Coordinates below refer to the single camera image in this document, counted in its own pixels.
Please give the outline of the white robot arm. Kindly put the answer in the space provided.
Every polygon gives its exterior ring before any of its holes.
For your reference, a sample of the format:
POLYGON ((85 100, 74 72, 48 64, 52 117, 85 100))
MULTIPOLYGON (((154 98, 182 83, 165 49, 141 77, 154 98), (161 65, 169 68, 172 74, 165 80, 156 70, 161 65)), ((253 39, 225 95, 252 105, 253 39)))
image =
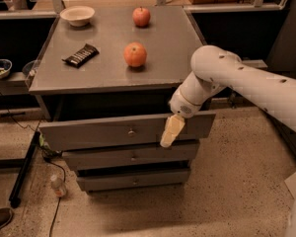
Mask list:
POLYGON ((296 133, 296 80, 252 68, 213 45, 199 48, 190 65, 170 101, 173 113, 190 119, 225 88, 252 105, 216 111, 193 165, 187 226, 172 234, 296 237, 296 159, 274 126, 279 121, 296 133))

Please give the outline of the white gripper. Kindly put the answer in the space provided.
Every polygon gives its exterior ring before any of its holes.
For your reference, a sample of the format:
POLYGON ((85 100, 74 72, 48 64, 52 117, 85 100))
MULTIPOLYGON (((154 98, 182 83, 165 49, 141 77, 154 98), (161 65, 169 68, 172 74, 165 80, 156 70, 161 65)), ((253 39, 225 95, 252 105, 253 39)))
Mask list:
POLYGON ((195 95, 185 96, 180 88, 173 94, 170 102, 170 110, 174 115, 166 120, 165 130, 162 134, 160 145, 168 148, 175 141, 185 126, 185 119, 192 118, 200 109, 202 99, 195 95))

